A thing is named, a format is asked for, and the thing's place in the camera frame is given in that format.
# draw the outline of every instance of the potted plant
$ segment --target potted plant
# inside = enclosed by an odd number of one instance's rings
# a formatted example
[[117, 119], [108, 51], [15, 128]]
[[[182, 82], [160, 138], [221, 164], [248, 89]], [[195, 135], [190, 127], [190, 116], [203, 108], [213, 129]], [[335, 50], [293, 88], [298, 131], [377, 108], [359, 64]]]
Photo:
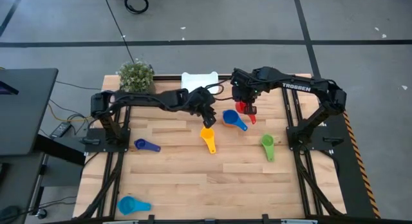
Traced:
[[137, 60], [120, 67], [120, 90], [125, 92], [156, 93], [153, 71], [150, 64]]

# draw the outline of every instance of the wire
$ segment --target wire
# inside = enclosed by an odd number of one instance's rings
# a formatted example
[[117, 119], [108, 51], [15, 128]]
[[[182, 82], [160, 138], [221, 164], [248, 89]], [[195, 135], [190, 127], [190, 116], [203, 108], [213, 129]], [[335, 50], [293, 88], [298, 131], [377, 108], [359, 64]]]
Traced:
[[82, 178], [83, 169], [85, 168], [85, 166], [89, 163], [90, 160], [92, 160], [92, 159], [93, 159], [94, 157], [96, 157], [98, 154], [99, 154], [99, 153], [95, 153], [93, 156], [91, 156], [91, 157], [89, 158], [89, 160], [87, 160], [87, 161], [84, 163], [83, 168], [82, 168], [82, 170], [81, 170], [81, 172], [80, 172], [80, 179]]
[[68, 196], [68, 197], [62, 198], [62, 199], [60, 199], [60, 200], [45, 202], [45, 203], [40, 204], [39, 206], [47, 205], [47, 204], [50, 204], [50, 203], [59, 202], [59, 201], [62, 201], [62, 200], [68, 199], [68, 198], [77, 198], [77, 196]]
[[133, 57], [131, 56], [131, 53], [130, 53], [130, 50], [129, 50], [129, 46], [127, 45], [127, 42], [126, 42], [126, 40], [124, 39], [124, 35], [123, 35], [122, 31], [120, 30], [120, 27], [118, 26], [117, 20], [116, 20], [116, 18], [115, 18], [115, 15], [113, 14], [113, 11], [111, 10], [111, 7], [110, 7], [110, 5], [109, 5], [109, 1], [108, 1], [108, 0], [106, 0], [106, 4], [108, 4], [108, 8], [109, 8], [110, 14], [111, 14], [111, 16], [113, 17], [113, 20], [114, 20], [115, 23], [116, 23], [117, 29], [118, 29], [118, 31], [120, 32], [120, 36], [122, 36], [124, 45], [126, 46], [127, 52], [129, 53], [131, 62], [134, 64], [134, 63], [135, 63], [135, 60], [134, 60]]
[[62, 121], [62, 122], [81, 122], [81, 121], [84, 121], [84, 120], [87, 119], [87, 118], [91, 118], [91, 117], [86, 117], [86, 118], [82, 118], [82, 119], [80, 119], [80, 120], [64, 120], [64, 119], [61, 119], [61, 118], [57, 118], [56, 115], [54, 114], [54, 111], [53, 111], [52, 106], [51, 106], [50, 104], [47, 104], [47, 105], [48, 105], [48, 107], [49, 107], [49, 109], [50, 109], [50, 112], [51, 112], [51, 114], [53, 115], [53, 117], [54, 117], [55, 119], [59, 120], [59, 121]]
[[[72, 114], [72, 115], [70, 115], [69, 117], [67, 117], [67, 119], [68, 119], [68, 120], [73, 120], [73, 118], [75, 118], [75, 117], [86, 118], [84, 115], [81, 115], [81, 114]], [[74, 128], [74, 126], [73, 126], [74, 134], [75, 134], [75, 135], [77, 135], [77, 133], [79, 133], [79, 131], [82, 129], [82, 127], [84, 126], [84, 124], [85, 124], [86, 122], [87, 122], [88, 125], [89, 125], [89, 120], [85, 119], [85, 120], [83, 121], [82, 125], [81, 125], [77, 130], [76, 130], [76, 129]]]
[[88, 125], [88, 129], [90, 129], [91, 125], [92, 125], [94, 122], [96, 122], [97, 120], [98, 120], [98, 118], [92, 120], [92, 121], [89, 123], [89, 125]]
[[70, 110], [70, 109], [67, 109], [67, 108], [64, 108], [64, 107], [61, 107], [60, 105], [58, 105], [56, 102], [54, 102], [52, 99], [49, 99], [50, 100], [50, 102], [53, 102], [58, 108], [60, 108], [60, 109], [62, 109], [62, 110], [65, 110], [65, 111], [70, 111], [70, 112], [73, 112], [73, 113], [75, 113], [75, 114], [78, 114], [78, 115], [81, 115], [81, 116], [83, 116], [82, 114], [80, 114], [79, 112], [77, 112], [77, 111], [74, 111], [74, 110]]
[[233, 99], [233, 97], [229, 97], [229, 98], [215, 98], [217, 101], [224, 101], [224, 100], [229, 100], [229, 99]]
[[76, 86], [76, 85], [74, 85], [74, 84], [70, 84], [70, 83], [67, 83], [67, 82], [60, 82], [60, 81], [58, 81], [58, 80], [56, 80], [56, 82], [57, 82], [57, 83], [60, 83], [60, 84], [68, 85], [68, 86], [74, 86], [74, 87], [80, 88], [80, 89], [93, 89], [93, 90], [102, 91], [102, 89], [99, 89], [99, 88], [85, 88], [85, 87], [83, 87], [83, 86]]
[[215, 86], [219, 86], [219, 87], [221, 88], [221, 91], [219, 91], [219, 92], [217, 92], [217, 93], [213, 93], [212, 95], [220, 95], [220, 94], [223, 93], [223, 91], [225, 90], [225, 87], [224, 87], [222, 84], [223, 84], [224, 82], [230, 80], [230, 79], [232, 79], [232, 77], [230, 77], [230, 78], [228, 78], [228, 79], [225, 79], [225, 80], [223, 80], [223, 81], [221, 81], [221, 82], [215, 83], [215, 84], [207, 85], [207, 86], [205, 86], [205, 89], [209, 89], [209, 88], [213, 88], [213, 87], [215, 87]]
[[136, 10], [133, 8], [131, 5], [128, 3], [129, 0], [124, 0], [124, 6], [126, 7], [127, 11], [130, 12], [131, 14], [142, 14], [146, 12], [146, 10], [149, 8], [149, 1], [148, 0], [143, 0], [145, 3], [145, 6], [142, 10]]
[[89, 160], [87, 160], [86, 163], [84, 163], [83, 167], [85, 167], [85, 166], [89, 163], [89, 161], [90, 161], [91, 159], [93, 159], [94, 157], [96, 157], [98, 154], [99, 154], [99, 153], [95, 153], [93, 156], [91, 156], [91, 157], [89, 158]]
[[74, 205], [74, 204], [76, 204], [76, 203], [75, 203], [75, 202], [71, 202], [71, 203], [66, 203], [66, 202], [51, 203], [51, 204], [48, 204], [48, 205], [45, 205], [45, 206], [42, 206], [42, 207], [39, 206], [38, 208], [34, 208], [34, 209], [31, 209], [31, 210], [28, 210], [28, 211], [24, 211], [24, 212], [19, 213], [18, 215], [15, 215], [15, 216], [7, 217], [7, 218], [1, 218], [0, 221], [9, 220], [8, 223], [11, 223], [11, 222], [13, 222], [16, 218], [18, 218], [19, 216], [22, 216], [22, 215], [24, 215], [24, 214], [28, 214], [28, 213], [30, 213], [30, 212], [33, 212], [33, 211], [36, 211], [36, 210], [39, 210], [39, 209], [44, 209], [44, 208], [47, 208], [47, 207], [51, 207], [52, 205]]
[[49, 135], [47, 135], [47, 133], [45, 133], [41, 128], [39, 129], [41, 132], [43, 132], [43, 134], [46, 135], [46, 137], [49, 137]]

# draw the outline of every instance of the concrete floor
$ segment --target concrete floor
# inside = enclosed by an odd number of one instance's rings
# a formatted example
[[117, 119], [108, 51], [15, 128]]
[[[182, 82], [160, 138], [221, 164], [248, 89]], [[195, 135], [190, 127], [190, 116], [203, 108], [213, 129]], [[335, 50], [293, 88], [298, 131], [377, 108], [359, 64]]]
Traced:
[[[0, 22], [15, 0], [0, 0]], [[149, 0], [142, 15], [109, 0], [127, 41], [227, 39], [303, 40], [294, 0]], [[412, 0], [301, 0], [312, 40], [412, 39]], [[122, 41], [104, 0], [21, 0], [2, 42]], [[312, 73], [304, 45], [245, 44], [131, 46], [134, 58], [150, 62], [157, 74], [230, 73], [273, 66], [285, 73]], [[412, 46], [314, 46], [319, 70], [348, 93], [347, 110], [383, 218], [411, 219], [410, 168]], [[0, 48], [5, 68], [58, 68], [58, 80], [100, 87], [104, 75], [130, 61], [126, 48]], [[89, 113], [95, 91], [57, 84], [51, 98]], [[58, 117], [69, 112], [55, 108]], [[45, 114], [42, 129], [59, 121]], [[76, 187], [48, 188], [43, 202], [77, 195]], [[67, 220], [73, 206], [50, 208], [48, 219]]]

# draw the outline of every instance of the wooden tabletop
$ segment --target wooden tabletop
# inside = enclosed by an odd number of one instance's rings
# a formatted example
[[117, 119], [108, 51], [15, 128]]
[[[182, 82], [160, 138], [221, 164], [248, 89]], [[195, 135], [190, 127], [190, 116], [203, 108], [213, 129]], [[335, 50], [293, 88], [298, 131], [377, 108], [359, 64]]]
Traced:
[[[230, 84], [223, 85], [225, 91], [218, 98], [231, 97]], [[118, 88], [119, 77], [106, 75], [102, 89]], [[178, 88], [180, 81], [156, 82], [157, 93]], [[317, 98], [302, 92], [298, 96], [303, 117], [307, 118], [317, 109]], [[248, 125], [248, 130], [242, 131], [222, 124], [222, 112], [235, 109], [233, 100], [213, 104], [217, 112], [217, 122], [212, 127], [216, 154], [210, 154], [200, 138], [201, 117], [181, 111], [133, 107], [130, 145], [124, 157], [118, 198], [133, 196], [150, 203], [152, 210], [128, 216], [117, 210], [116, 219], [147, 219], [149, 214], [156, 219], [258, 219], [262, 214], [270, 218], [303, 218], [294, 157], [286, 137], [281, 90], [262, 93], [256, 106], [257, 122], [252, 125], [248, 116], [241, 115]], [[296, 124], [293, 106], [292, 114]], [[265, 133], [275, 138], [274, 162], [267, 161], [260, 144]], [[137, 151], [133, 142], [138, 138], [157, 144], [162, 150]], [[311, 153], [319, 187], [338, 210], [346, 212], [333, 161], [321, 153]], [[100, 153], [83, 170], [74, 216], [84, 212], [100, 190], [106, 156], [107, 153]], [[309, 189], [308, 192], [314, 213], [312, 193]], [[110, 197], [111, 191], [106, 198], [105, 215]]]

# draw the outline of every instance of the white container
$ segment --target white container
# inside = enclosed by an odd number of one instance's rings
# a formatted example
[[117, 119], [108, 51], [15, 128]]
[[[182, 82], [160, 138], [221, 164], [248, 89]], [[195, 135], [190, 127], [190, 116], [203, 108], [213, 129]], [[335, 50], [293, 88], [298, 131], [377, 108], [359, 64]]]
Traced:
[[[210, 84], [218, 83], [218, 73], [213, 71], [210, 74], [189, 74], [182, 73], [182, 89], [186, 88], [189, 92], [192, 92], [198, 87], [205, 87]], [[214, 86], [209, 88], [209, 92], [217, 93], [219, 91], [219, 86]]]

